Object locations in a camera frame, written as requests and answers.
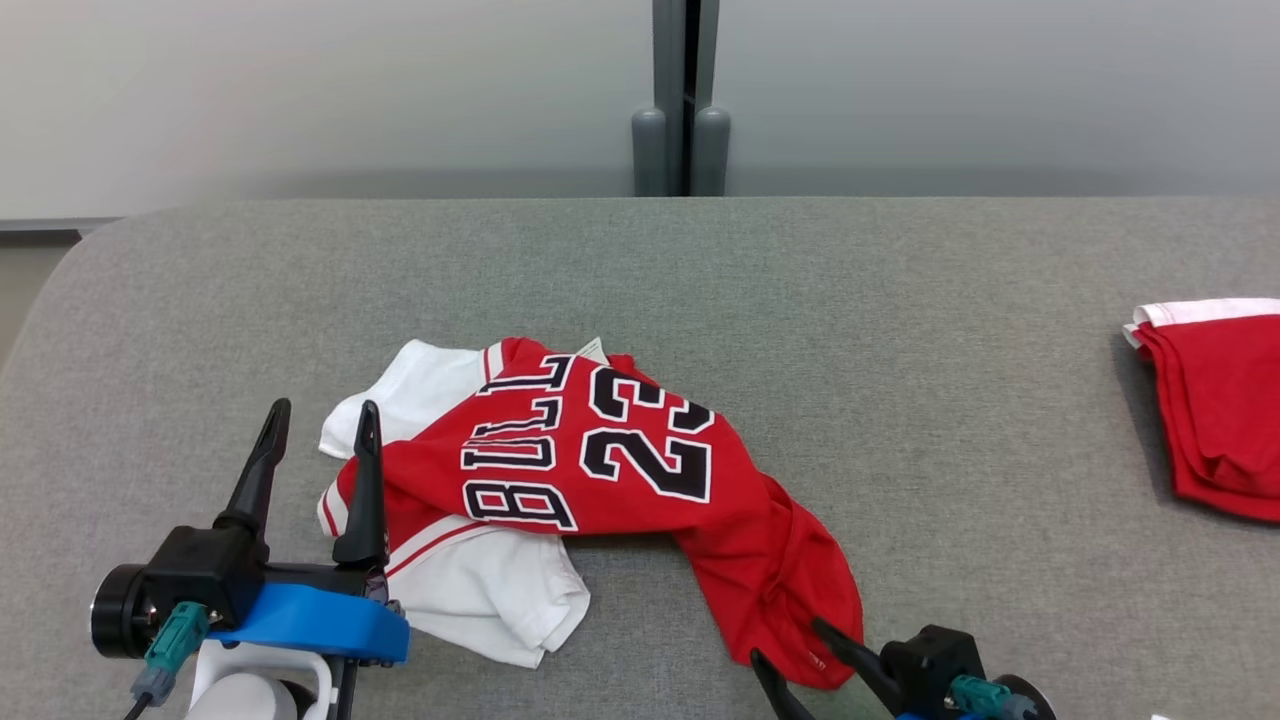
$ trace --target white sleeve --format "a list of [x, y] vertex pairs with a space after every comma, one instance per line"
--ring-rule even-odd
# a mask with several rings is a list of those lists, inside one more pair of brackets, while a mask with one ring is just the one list
[[360, 406], [378, 404], [383, 442], [411, 439], [475, 395], [502, 368], [502, 343], [485, 350], [451, 350], [411, 340], [365, 392], [343, 400], [320, 430], [320, 452], [346, 460], [360, 423]]
[[586, 615], [590, 593], [557, 536], [503, 528], [390, 575], [410, 625], [521, 667], [538, 667]]

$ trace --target black cable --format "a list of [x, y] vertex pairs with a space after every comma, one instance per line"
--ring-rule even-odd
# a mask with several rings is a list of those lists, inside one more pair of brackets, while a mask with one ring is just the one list
[[138, 696], [138, 702], [133, 703], [133, 710], [124, 714], [124, 720], [138, 720], [142, 711], [151, 705], [151, 693], [142, 693]]

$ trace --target blue plastic part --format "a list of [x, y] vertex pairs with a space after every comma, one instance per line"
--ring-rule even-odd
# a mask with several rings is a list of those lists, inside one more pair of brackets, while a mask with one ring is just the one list
[[287, 583], [265, 584], [238, 629], [210, 633], [209, 638], [376, 662], [408, 660], [408, 620], [387, 606]]

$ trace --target gray fabric surface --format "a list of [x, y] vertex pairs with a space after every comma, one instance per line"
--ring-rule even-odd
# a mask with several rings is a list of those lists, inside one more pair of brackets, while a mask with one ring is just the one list
[[[306, 201], [166, 211], [73, 249], [0, 375], [0, 705], [122, 715], [86, 610], [204, 524], [293, 400], [269, 542], [323, 561], [325, 413], [408, 338], [613, 352], [727, 415], [844, 544], [878, 647], [974, 633], [1064, 719], [1275, 717], [1280, 530], [1176, 502], [1139, 302], [1280, 295], [1280, 204]], [[571, 541], [594, 592], [538, 671], [416, 637], [357, 719], [765, 719], [662, 538]], [[858, 683], [804, 693], [879, 717]], [[180, 717], [184, 697], [155, 717]]]

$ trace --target white wall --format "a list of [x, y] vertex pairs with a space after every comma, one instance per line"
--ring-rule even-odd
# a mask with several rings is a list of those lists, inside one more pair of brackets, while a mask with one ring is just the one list
[[649, 0], [0, 0], [0, 222], [631, 193]]
[[722, 0], [737, 195], [1275, 192], [1280, 4]]

